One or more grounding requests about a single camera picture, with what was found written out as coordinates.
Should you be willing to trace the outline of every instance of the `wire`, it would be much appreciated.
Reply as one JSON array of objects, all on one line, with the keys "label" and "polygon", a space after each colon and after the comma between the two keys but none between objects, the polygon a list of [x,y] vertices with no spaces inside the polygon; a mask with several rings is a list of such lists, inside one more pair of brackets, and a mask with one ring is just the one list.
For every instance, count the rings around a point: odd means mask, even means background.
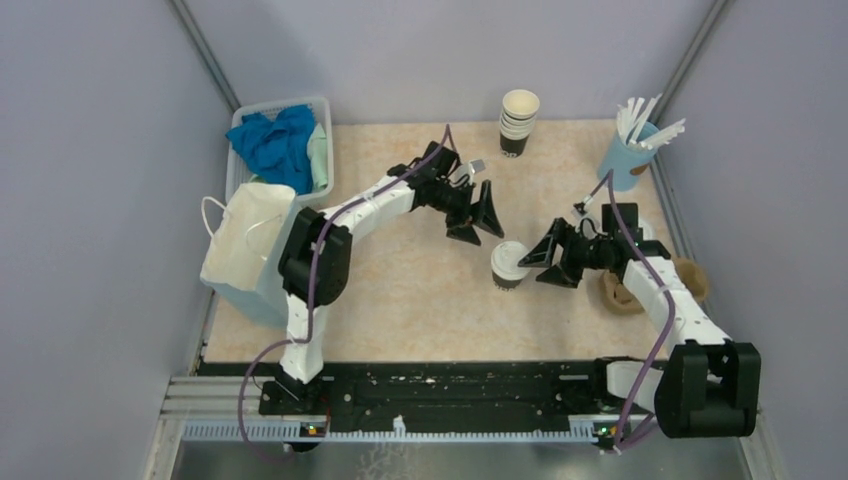
[{"label": "wire", "polygon": [[[430,155],[427,155],[423,160],[417,162],[413,168],[407,170],[399,177],[389,182],[387,185],[379,188],[377,191],[374,192],[373,196],[376,197],[377,195],[385,193],[386,191],[392,189],[398,183],[407,179],[410,175],[415,174],[415,172],[417,172],[425,165],[427,165],[431,160],[436,158],[436,155],[438,155],[438,153],[444,147],[445,141],[448,140],[450,141],[451,147],[454,148],[454,151],[456,151],[456,147],[453,143],[453,136],[451,135],[450,124],[445,125],[445,133],[442,136],[442,141],[441,143],[439,143],[439,146],[430,153]],[[259,363],[262,361],[262,359],[265,358],[265,356],[268,355],[272,350],[275,350],[285,345],[304,345],[312,341],[312,328],[314,324],[315,311],[315,285],[318,274],[318,255],[321,252],[321,246],[324,244],[324,239],[327,237],[327,232],[330,230],[330,226],[333,224],[333,222],[347,210],[350,210],[351,208],[360,205],[364,202],[365,198],[359,197],[336,210],[336,212],[330,216],[327,222],[324,223],[324,227],[321,229],[321,232],[318,234],[318,238],[315,240],[315,251],[312,254],[312,265],[309,269],[309,285],[307,288],[306,308],[308,315],[306,338],[287,338],[285,340],[280,340],[279,342],[274,342],[271,345],[268,345],[267,347],[265,347],[265,350],[262,350],[259,355],[257,355],[256,358],[253,359],[253,362],[251,362],[250,365],[247,367],[247,371],[244,372],[244,377],[242,378],[241,386],[239,387],[238,411],[236,412],[236,417],[238,418],[239,434],[241,435],[241,439],[242,441],[244,441],[244,444],[247,445],[247,447],[250,448],[250,450],[252,450],[253,453],[256,454],[256,456],[258,456],[262,460],[265,460],[266,462],[278,464],[287,463],[289,460],[291,460],[293,455],[290,454],[285,457],[271,457],[265,454],[265,452],[263,452],[259,447],[257,447],[256,445],[254,445],[253,442],[250,441],[250,438],[247,435],[247,429],[244,425],[244,394],[247,390],[247,383],[250,381],[251,376],[253,376],[253,372],[256,370],[256,367],[259,366]]]},{"label": "wire", "polygon": [[456,145],[453,143],[453,135],[448,137],[448,141],[450,141],[451,150],[453,150],[453,153],[456,154],[456,158],[453,161],[453,167],[447,174],[447,177],[450,178],[450,176],[453,175],[453,172],[457,171],[457,169],[462,166],[462,160],[459,158],[459,151],[457,151]]},{"label": "wire", "polygon": [[[665,283],[662,281],[662,277],[653,266],[648,262],[648,259],[645,258],[645,254],[639,250],[639,247],[636,245],[636,242],[633,240],[633,237],[630,235],[630,231],[627,229],[627,226],[624,224],[624,219],[621,217],[621,212],[618,210],[618,204],[615,202],[615,192],[612,187],[612,175],[613,171],[610,170],[601,183],[599,185],[607,184],[607,190],[609,191],[610,205],[612,206],[612,212],[615,215],[615,221],[618,223],[618,227],[621,230],[621,233],[624,235],[624,239],[630,245],[630,248],[633,250],[633,253],[636,255],[636,258],[642,262],[642,265],[645,266],[645,269],[648,270],[648,273],[651,277],[654,278],[654,281],[657,283],[657,286],[662,289],[665,286]],[[668,302],[668,319],[665,322],[665,326],[663,327],[660,335],[657,337],[657,341],[654,343],[654,346],[651,347],[651,351],[648,353],[648,356],[645,357],[645,362],[642,364],[642,368],[639,369],[639,373],[636,375],[636,380],[633,382],[633,386],[630,387],[630,392],[627,394],[627,398],[624,400],[624,406],[621,409],[621,415],[618,417],[618,422],[616,423],[616,432],[615,432],[615,445],[619,448],[619,450],[623,451],[627,448],[631,448],[636,446],[637,443],[641,442],[643,438],[645,438],[653,429],[642,430],[644,433],[640,433],[640,436],[631,435],[629,438],[622,441],[621,435],[624,430],[624,425],[627,423],[627,418],[630,416],[630,410],[633,408],[633,402],[636,399],[636,394],[639,392],[639,388],[642,386],[642,383],[645,381],[645,377],[648,375],[648,371],[651,369],[651,365],[656,360],[657,355],[659,354],[660,348],[662,348],[663,343],[665,343],[666,338],[668,338],[669,333],[671,333],[671,327],[674,325],[674,316],[676,315],[674,298],[671,296],[671,293],[668,290],[663,291],[663,295],[665,296],[666,301]],[[644,429],[644,424],[647,424],[651,421],[653,415],[650,415],[642,420],[639,425],[634,430],[634,434],[639,432],[640,429]]]},{"label": "wire", "polygon": [[593,222],[592,219],[589,217],[583,217],[583,219],[580,220],[580,224],[577,226],[578,232],[580,232],[581,234],[583,233],[583,222],[589,222],[589,225],[592,226],[592,231],[595,232],[595,236],[600,235],[600,233],[598,233],[598,229],[595,228],[595,222]]},{"label": "wire", "polygon": [[452,185],[454,187],[464,187],[468,185],[469,180],[471,180],[471,177],[468,176],[467,173],[463,173],[462,176],[459,177],[459,180],[457,180],[456,183],[453,183]]}]

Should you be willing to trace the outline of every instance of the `metal pole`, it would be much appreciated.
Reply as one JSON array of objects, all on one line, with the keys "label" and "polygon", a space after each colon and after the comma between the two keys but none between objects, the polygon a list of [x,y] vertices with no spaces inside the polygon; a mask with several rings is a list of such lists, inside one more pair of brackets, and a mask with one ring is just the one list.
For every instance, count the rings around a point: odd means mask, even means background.
[{"label": "metal pole", "polygon": [[180,20],[180,24],[182,24],[183,29],[188,34],[191,43],[194,45],[195,50],[197,50],[197,54],[200,55],[200,59],[206,67],[209,76],[212,78],[212,82],[218,89],[221,98],[230,107],[230,111],[235,112],[241,107],[241,102],[236,97],[236,93],[233,91],[233,87],[230,86],[230,82],[227,81],[227,77],[224,75],[224,71],[221,69],[218,60],[215,59],[212,49],[206,43],[203,32],[200,31],[200,27],[194,20],[194,16],[191,14],[188,5],[185,4],[184,0],[167,0],[167,2],[171,5],[174,14]]},{"label": "metal pole", "polygon": [[695,38],[692,39],[692,43],[689,44],[689,48],[687,48],[686,53],[683,54],[683,59],[680,60],[680,63],[677,65],[677,69],[674,71],[671,79],[669,79],[663,89],[662,98],[660,98],[659,102],[657,102],[657,106],[654,108],[651,116],[648,117],[649,122],[654,125],[659,125],[662,121],[663,115],[668,109],[669,104],[674,97],[677,96],[683,82],[686,78],[688,78],[689,73],[692,70],[692,66],[698,58],[700,58],[707,40],[709,40],[712,33],[716,30],[716,27],[718,27],[718,22],[724,18],[724,15],[734,2],[735,0],[716,0],[713,2],[713,6],[710,8],[710,11],[707,12],[704,22],[701,23],[701,27],[698,28],[698,32],[695,33]]}]

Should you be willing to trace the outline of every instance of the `white paper bag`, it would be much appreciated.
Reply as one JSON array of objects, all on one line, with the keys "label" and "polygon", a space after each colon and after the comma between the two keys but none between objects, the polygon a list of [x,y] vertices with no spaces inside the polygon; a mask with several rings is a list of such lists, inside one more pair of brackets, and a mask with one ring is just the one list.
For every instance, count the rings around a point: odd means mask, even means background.
[{"label": "white paper bag", "polygon": [[[206,219],[207,201],[224,209],[215,232]],[[244,183],[226,206],[203,197],[203,223],[212,240],[200,280],[254,322],[286,328],[286,294],[277,262],[298,210],[294,190],[285,185]]]}]

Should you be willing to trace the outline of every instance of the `table surface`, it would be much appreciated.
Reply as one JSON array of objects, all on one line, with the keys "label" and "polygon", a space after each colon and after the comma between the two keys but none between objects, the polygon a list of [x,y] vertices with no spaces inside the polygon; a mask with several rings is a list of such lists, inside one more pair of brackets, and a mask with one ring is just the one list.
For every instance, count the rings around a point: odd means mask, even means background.
[{"label": "table surface", "polygon": [[[501,155],[496,122],[451,129],[463,161],[486,161],[475,180],[492,180],[504,240],[532,248],[555,217],[574,223],[571,205],[597,184],[596,169],[615,125],[539,121],[518,158]],[[443,131],[443,124],[334,126],[336,185],[325,206],[344,202],[388,168],[421,156]],[[598,218],[605,192],[590,207]],[[649,174],[616,200],[637,202],[642,219],[673,250]],[[481,247],[448,239],[444,214],[420,208],[362,239],[354,247],[347,288],[330,306],[325,360],[573,360],[644,357],[650,350],[657,332],[645,314],[616,316],[601,304],[600,272],[586,270],[580,287],[569,290],[533,281],[539,269],[515,290],[503,291],[492,282],[490,255],[504,240],[479,234]],[[220,298],[211,316],[207,362],[251,361],[285,337],[284,330],[255,325]],[[282,351],[265,361],[279,360]]]}]

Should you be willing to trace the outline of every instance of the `white robotic arm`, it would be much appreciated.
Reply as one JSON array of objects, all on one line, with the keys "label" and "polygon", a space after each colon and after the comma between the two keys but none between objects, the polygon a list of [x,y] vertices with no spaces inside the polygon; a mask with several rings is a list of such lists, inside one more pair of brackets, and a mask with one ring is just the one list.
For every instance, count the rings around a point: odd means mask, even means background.
[{"label": "white robotic arm", "polygon": [[[398,165],[374,186],[339,206],[321,212],[304,209],[298,213],[279,264],[287,291],[287,338],[310,339],[287,346],[280,360],[283,371],[295,382],[310,382],[324,366],[322,343],[328,305],[344,289],[350,249],[360,239],[419,206],[429,206],[446,214],[450,238],[480,245],[473,227],[503,237],[489,181],[482,182],[479,201],[471,202],[474,175],[484,169],[483,161],[462,164],[455,152],[439,149],[435,142],[430,144],[425,156],[433,157],[426,165],[416,167],[418,162],[424,162],[420,158],[413,161],[413,166]],[[332,222],[331,233],[321,245],[318,275],[310,279],[317,234],[328,221]],[[307,307],[310,281],[316,282],[317,297],[311,331]]]},{"label": "white robotic arm", "polygon": [[[636,297],[651,318],[657,332],[665,328],[668,321],[668,301],[665,291],[674,299],[675,316],[671,331],[666,337],[665,348],[671,352],[675,345],[695,342],[699,345],[722,346],[730,342],[730,336],[718,328],[701,309],[698,302],[677,276],[674,263],[663,257],[648,257],[648,262],[660,275],[665,286],[660,288],[638,260],[630,260],[624,272],[622,284]],[[607,365],[607,390],[609,393],[626,398],[636,380],[643,362],[617,361]],[[662,379],[662,371],[652,368],[639,387],[636,405],[655,413],[654,396]]]},{"label": "white robotic arm", "polygon": [[[373,196],[374,192],[389,185],[393,180],[395,180],[395,177],[388,175],[380,179],[373,187],[358,195],[358,197],[366,199],[364,203],[346,210],[333,222],[348,229],[353,237],[352,245],[356,245],[360,239],[379,226],[412,210],[415,191],[404,181],[398,182],[381,195]],[[342,208],[342,205],[322,210],[321,213],[330,218],[337,210]],[[289,307],[287,338],[306,338],[309,328],[306,299],[289,293],[287,301]],[[308,383],[324,368],[322,345],[324,330],[327,326],[327,316],[327,306],[315,308],[313,311],[312,341],[286,347],[280,365],[282,365],[283,371],[292,378]]]},{"label": "white robotic arm", "polygon": [[[668,437],[750,435],[756,424],[759,353],[750,343],[736,343],[718,328],[677,276],[665,247],[656,240],[642,239],[636,204],[619,204],[618,209],[635,245],[659,274],[662,287],[633,252],[611,205],[602,209],[605,234],[588,238],[556,218],[519,265],[545,267],[537,281],[569,288],[580,283],[586,268],[610,270],[642,304],[658,332],[668,322],[667,293],[675,307],[665,339],[668,362],[662,370],[648,370],[631,395],[644,362],[604,359],[607,391],[615,397],[630,397],[639,407],[654,412]],[[554,261],[556,247],[563,250],[558,262]]]}]

